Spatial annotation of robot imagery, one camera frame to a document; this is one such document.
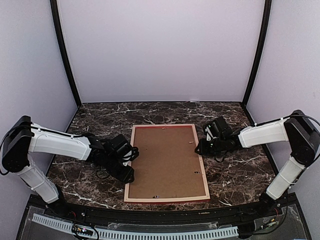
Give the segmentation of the brown cardboard backing board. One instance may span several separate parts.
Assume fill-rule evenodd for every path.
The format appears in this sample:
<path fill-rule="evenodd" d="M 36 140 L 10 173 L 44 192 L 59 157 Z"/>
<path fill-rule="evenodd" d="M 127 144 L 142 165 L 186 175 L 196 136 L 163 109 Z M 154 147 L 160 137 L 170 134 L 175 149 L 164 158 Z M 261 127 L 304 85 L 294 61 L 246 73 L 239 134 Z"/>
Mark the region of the brown cardboard backing board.
<path fill-rule="evenodd" d="M 194 124 L 134 125 L 131 144 L 139 157 L 130 163 L 134 182 L 125 186 L 126 203 L 208 201 L 203 158 L 195 153 Z"/>

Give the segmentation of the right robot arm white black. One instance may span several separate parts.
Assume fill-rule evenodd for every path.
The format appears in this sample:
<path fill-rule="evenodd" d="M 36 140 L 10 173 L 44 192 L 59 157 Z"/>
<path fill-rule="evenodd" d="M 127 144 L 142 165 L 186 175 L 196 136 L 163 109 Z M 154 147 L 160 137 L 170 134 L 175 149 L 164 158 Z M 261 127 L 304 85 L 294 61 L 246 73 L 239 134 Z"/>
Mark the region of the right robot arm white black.
<path fill-rule="evenodd" d="M 203 131 L 205 137 L 199 140 L 195 153 L 215 159 L 255 146 L 287 145 L 287 161 L 261 194 L 262 201 L 255 205 L 255 213 L 260 217 L 273 211 L 274 201 L 295 185 L 320 157 L 320 123 L 299 109 L 284 117 L 238 129 L 231 128 L 221 116 L 208 122 Z"/>

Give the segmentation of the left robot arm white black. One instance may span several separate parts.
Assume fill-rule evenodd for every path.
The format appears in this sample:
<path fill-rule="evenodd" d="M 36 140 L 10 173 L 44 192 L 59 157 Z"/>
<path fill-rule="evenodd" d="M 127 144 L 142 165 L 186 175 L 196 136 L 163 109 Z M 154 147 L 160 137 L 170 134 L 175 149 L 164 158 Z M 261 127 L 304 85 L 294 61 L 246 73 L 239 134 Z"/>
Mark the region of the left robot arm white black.
<path fill-rule="evenodd" d="M 100 139 L 92 133 L 70 134 L 43 127 L 23 115 L 3 136 L 0 143 L 3 175 L 16 174 L 60 218 L 71 213 L 62 190 L 36 165 L 33 154 L 63 156 L 102 167 L 122 183 L 134 181 L 129 162 L 139 156 L 139 149 L 119 134 Z"/>

